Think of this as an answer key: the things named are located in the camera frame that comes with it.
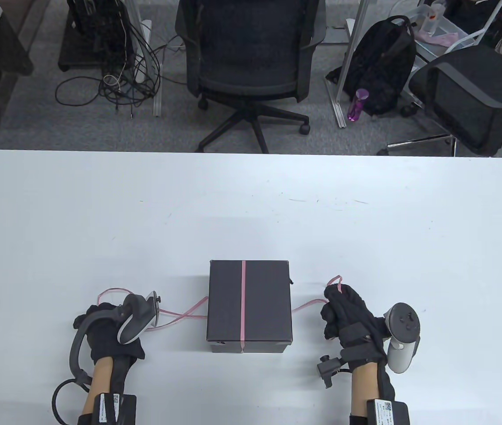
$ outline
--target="purple water bottle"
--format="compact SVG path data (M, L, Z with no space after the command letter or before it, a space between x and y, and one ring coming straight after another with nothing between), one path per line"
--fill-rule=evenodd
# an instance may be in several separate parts
M365 89L358 89L355 92L355 97L351 102L350 109L347 111L347 119L357 121L363 111L363 105L369 97L369 92Z

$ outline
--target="cardboard box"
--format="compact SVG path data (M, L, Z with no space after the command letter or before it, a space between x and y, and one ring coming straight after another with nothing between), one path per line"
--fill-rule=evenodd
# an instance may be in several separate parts
M211 261L212 352L283 352L292 344L288 261Z

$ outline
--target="forearm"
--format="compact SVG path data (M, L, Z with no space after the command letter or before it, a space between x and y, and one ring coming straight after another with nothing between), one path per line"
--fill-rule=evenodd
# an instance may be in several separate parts
M93 381L83 407L82 415L93 413L95 397L101 393L108 393L111 389L111 373L113 372L113 358L103 357L95 363Z
M379 398L377 363L355 368L351 379L351 415L367 417L367 401Z

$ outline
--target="glove strap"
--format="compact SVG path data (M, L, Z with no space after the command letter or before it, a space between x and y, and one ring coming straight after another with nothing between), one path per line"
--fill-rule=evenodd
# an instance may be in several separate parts
M350 371L367 363L379 363L383 359L383 354L373 342L370 332L361 322L340 329L339 341L345 347L340 355L350 367Z
M389 375L385 370L386 360L381 360L377 367L377 385L379 387L379 398L382 400L394 401L395 392L391 384Z
M130 356L113 357L113 371L111 372L111 393L125 394L125 379L131 368Z

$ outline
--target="sticker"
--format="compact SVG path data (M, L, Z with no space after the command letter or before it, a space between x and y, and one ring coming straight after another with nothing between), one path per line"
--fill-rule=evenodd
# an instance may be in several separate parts
M105 394L99 395L99 423L107 423L107 414L105 413Z
M115 422L119 419L119 395L113 394L113 405L115 406Z
M375 400L377 425L394 425L393 404L388 400Z

